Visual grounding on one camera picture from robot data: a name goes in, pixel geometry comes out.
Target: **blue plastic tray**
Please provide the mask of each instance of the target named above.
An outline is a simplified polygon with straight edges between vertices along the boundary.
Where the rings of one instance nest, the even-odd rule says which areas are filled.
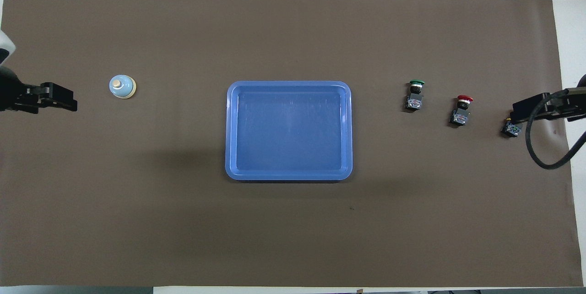
[[[350,88],[238,81],[228,89],[226,173],[241,181],[341,181],[352,172]]]

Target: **light blue round object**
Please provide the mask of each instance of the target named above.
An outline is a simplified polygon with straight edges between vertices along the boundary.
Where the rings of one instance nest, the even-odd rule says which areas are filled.
[[[128,75],[115,75],[110,79],[109,88],[114,96],[126,99],[136,92],[136,82]]]

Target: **tray rim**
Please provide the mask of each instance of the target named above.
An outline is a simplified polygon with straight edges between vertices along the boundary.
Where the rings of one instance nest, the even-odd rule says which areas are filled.
[[[232,98],[234,92],[243,86],[333,86],[343,89],[346,100],[346,146],[342,148],[346,150],[346,167],[339,169],[339,171],[316,171],[313,174],[308,174],[306,171],[299,171],[299,175],[291,174],[261,174],[251,175],[236,173],[236,165],[232,167],[232,118],[237,116],[236,110],[232,108]],[[228,176],[233,180],[238,181],[341,181],[347,179],[353,171],[353,146],[352,146],[352,92],[350,87],[342,81],[236,81],[228,88],[226,94],[226,152],[224,168]]]

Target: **brown table surface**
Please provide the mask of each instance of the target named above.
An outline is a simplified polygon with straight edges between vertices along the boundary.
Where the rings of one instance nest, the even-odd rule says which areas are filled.
[[[1,115],[2,285],[582,285],[569,167],[499,133],[513,102],[561,88],[550,0],[5,0],[3,16],[6,66],[79,111]],[[109,93],[116,74],[133,98]],[[347,83],[349,179],[229,179],[240,80]],[[475,102],[454,128],[459,94]],[[562,121],[534,140],[567,150]]]

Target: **black hose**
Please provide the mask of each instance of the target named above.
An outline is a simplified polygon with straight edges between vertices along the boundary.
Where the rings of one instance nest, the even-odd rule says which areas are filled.
[[[558,169],[561,166],[565,165],[570,159],[572,159],[574,154],[576,154],[576,152],[578,152],[578,150],[580,150],[582,145],[584,145],[584,143],[586,142],[586,131],[585,131],[584,134],[582,134],[582,136],[580,136],[580,138],[576,141],[574,146],[572,146],[572,148],[570,148],[570,150],[565,154],[565,156],[561,157],[561,159],[559,159],[557,162],[555,162],[553,164],[546,164],[542,160],[540,160],[537,157],[537,155],[535,154],[535,151],[533,150],[533,146],[531,145],[531,126],[533,125],[533,121],[537,117],[537,114],[539,113],[539,111],[545,106],[545,104],[547,102],[549,102],[550,100],[552,100],[554,98],[567,98],[568,93],[569,93],[569,90],[564,89],[564,90],[560,90],[558,92],[555,92],[553,94],[550,94],[548,97],[542,99],[535,106],[533,111],[531,111],[531,114],[529,115],[529,119],[527,120],[527,129],[525,129],[525,143],[527,144],[527,150],[529,151],[529,156],[531,156],[533,161],[535,161],[535,163],[538,164],[543,169]]]

